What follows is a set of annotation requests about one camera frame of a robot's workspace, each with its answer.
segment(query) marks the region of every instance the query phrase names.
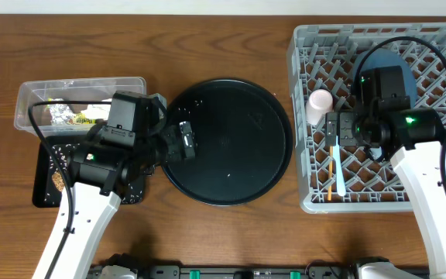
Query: clear plastic container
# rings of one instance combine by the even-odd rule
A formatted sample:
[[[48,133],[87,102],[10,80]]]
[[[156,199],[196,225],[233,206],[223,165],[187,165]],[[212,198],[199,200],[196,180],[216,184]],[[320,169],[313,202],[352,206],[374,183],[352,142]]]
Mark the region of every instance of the clear plastic container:
[[[112,98],[117,90],[146,94],[146,81],[141,77],[81,78],[58,81],[27,81],[20,86],[16,101],[15,128],[36,135],[30,125],[27,110],[32,104],[50,98],[67,101],[101,101]],[[71,105],[74,111],[86,109],[86,105]],[[93,125],[51,125],[51,114],[45,105],[35,107],[34,118],[44,136],[85,134]]]

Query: white cup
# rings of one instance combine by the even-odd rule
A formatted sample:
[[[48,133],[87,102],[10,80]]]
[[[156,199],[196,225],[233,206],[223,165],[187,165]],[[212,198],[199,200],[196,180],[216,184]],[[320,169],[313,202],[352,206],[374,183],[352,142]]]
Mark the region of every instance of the white cup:
[[[333,112],[333,97],[324,89],[313,91],[306,104],[306,120],[316,126],[323,115]]]

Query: black speckled tray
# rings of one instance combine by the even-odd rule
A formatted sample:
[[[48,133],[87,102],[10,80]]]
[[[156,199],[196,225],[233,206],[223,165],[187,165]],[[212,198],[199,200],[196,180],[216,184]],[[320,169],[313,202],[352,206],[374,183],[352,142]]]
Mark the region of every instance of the black speckled tray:
[[[63,167],[67,166],[67,158],[70,151],[77,148],[83,136],[48,136],[47,141],[53,147],[54,152]],[[38,208],[59,207],[61,201],[61,192],[54,186],[52,175],[57,171],[53,161],[47,154],[42,145],[39,146],[39,155],[37,157],[36,179],[34,180],[34,189],[32,203]],[[139,203],[144,197],[144,187],[146,179],[139,179],[139,183],[129,185],[122,199],[123,205],[132,205]]]

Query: brown food item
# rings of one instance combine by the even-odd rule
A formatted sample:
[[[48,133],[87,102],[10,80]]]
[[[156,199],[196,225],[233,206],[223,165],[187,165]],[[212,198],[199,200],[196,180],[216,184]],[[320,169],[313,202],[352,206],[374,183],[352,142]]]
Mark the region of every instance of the brown food item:
[[[63,191],[63,188],[65,188],[65,183],[63,182],[61,174],[56,171],[53,176],[51,176],[51,179],[53,180],[54,187],[56,187],[58,191]]]

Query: green tape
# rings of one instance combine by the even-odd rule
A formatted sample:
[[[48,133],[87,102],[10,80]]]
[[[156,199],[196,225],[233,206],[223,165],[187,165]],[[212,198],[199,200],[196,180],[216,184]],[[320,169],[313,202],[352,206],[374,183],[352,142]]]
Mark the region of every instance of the green tape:
[[[199,270],[191,270],[190,271],[190,279],[200,279],[201,278],[201,272]]]
[[[300,272],[298,271],[291,271],[290,272],[290,279],[300,279]]]

